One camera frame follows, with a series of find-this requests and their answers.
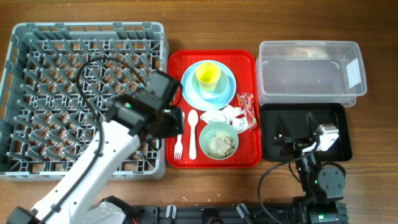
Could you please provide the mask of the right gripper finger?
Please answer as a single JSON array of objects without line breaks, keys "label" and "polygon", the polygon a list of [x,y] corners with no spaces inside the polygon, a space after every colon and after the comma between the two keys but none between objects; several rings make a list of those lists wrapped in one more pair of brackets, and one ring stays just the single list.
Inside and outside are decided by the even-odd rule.
[{"label": "right gripper finger", "polygon": [[317,134],[317,128],[319,127],[318,121],[315,119],[312,112],[306,114],[306,124],[308,126],[309,136],[315,136]]},{"label": "right gripper finger", "polygon": [[286,137],[286,135],[288,135],[288,129],[281,115],[278,115],[275,138],[283,138]]}]

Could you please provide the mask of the white plastic fork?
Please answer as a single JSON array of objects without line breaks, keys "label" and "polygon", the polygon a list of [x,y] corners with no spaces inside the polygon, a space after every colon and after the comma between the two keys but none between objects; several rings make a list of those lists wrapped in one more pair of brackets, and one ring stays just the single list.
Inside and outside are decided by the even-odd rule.
[{"label": "white plastic fork", "polygon": [[177,142],[174,146],[174,159],[179,160],[182,157],[183,152],[183,144],[182,144],[182,134],[177,136]]}]

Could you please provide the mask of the white plastic spoon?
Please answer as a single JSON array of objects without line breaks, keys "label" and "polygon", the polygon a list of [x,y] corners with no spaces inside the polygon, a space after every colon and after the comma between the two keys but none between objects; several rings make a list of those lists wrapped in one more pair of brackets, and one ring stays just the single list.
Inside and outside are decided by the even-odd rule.
[{"label": "white plastic spoon", "polygon": [[190,126],[190,145],[188,156],[191,160],[197,158],[197,144],[196,144],[196,134],[195,128],[198,124],[198,113],[196,110],[191,110],[188,114],[188,124]]}]

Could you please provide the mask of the red snack wrapper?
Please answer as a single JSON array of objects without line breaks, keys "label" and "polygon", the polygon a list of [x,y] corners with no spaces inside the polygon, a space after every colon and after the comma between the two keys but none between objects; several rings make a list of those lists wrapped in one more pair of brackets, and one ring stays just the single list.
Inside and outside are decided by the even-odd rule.
[{"label": "red snack wrapper", "polygon": [[248,129],[254,129],[257,126],[257,119],[254,111],[254,94],[250,92],[237,93],[239,107],[248,121]]}]

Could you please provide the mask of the white tissue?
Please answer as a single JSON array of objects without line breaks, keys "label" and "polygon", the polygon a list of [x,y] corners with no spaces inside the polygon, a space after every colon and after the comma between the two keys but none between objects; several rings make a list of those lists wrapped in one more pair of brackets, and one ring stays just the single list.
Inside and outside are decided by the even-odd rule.
[{"label": "white tissue", "polygon": [[243,110],[239,107],[225,106],[221,110],[210,110],[204,112],[200,119],[207,124],[222,122],[231,125],[238,134],[249,129],[248,119],[244,116]]}]

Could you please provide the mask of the green bowl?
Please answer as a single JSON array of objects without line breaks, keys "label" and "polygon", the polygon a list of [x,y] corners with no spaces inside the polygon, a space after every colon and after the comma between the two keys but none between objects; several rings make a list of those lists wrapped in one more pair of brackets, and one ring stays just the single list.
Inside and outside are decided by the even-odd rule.
[{"label": "green bowl", "polygon": [[[224,157],[224,158],[221,158],[221,159],[217,159],[217,158],[211,157],[211,156],[207,153],[207,151],[206,151],[206,138],[208,137],[208,135],[209,135],[210,133],[212,133],[213,131],[215,131],[215,130],[217,130],[217,129],[222,129],[222,130],[227,131],[228,134],[229,134],[229,135],[234,139],[234,141],[235,141],[235,147],[234,147],[234,150],[232,151],[232,153],[231,153],[228,157]],[[199,142],[200,142],[201,150],[205,153],[206,156],[208,156],[208,157],[211,158],[211,159],[219,160],[219,161],[220,161],[220,160],[228,159],[229,157],[231,157],[231,156],[236,152],[236,150],[237,150],[237,148],[238,148],[238,145],[239,145],[239,138],[238,138],[237,132],[235,131],[235,129],[234,129],[231,125],[229,125],[229,124],[227,124],[227,123],[222,123],[222,122],[214,122],[214,123],[207,124],[207,125],[202,129],[202,131],[201,131],[201,133],[200,133]]]}]

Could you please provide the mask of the rice and food scraps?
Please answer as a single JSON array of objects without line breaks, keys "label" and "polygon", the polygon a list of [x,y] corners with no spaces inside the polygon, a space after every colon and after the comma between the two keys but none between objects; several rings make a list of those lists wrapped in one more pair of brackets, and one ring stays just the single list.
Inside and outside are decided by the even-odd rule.
[{"label": "rice and food scraps", "polygon": [[234,139],[227,131],[217,129],[206,138],[206,151],[214,158],[221,159],[228,157],[235,147]]}]

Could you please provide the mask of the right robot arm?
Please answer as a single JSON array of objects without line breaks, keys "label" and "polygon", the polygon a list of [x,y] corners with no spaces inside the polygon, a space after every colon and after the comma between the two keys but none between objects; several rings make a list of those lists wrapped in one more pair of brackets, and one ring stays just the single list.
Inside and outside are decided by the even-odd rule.
[{"label": "right robot arm", "polygon": [[278,117],[274,144],[282,147],[281,154],[293,156],[303,197],[293,199],[295,223],[343,223],[338,201],[343,199],[345,169],[335,162],[322,163],[318,153],[327,151],[340,133],[332,124],[319,124],[307,113],[307,137],[294,137],[281,117]]}]

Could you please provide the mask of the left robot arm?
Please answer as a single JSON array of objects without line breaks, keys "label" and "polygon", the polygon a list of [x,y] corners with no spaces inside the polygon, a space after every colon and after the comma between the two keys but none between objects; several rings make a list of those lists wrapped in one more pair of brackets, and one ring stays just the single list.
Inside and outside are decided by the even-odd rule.
[{"label": "left robot arm", "polygon": [[16,207],[8,223],[81,223],[112,174],[143,140],[183,133],[183,112],[156,96],[117,96],[106,120],[67,175],[30,210]]}]

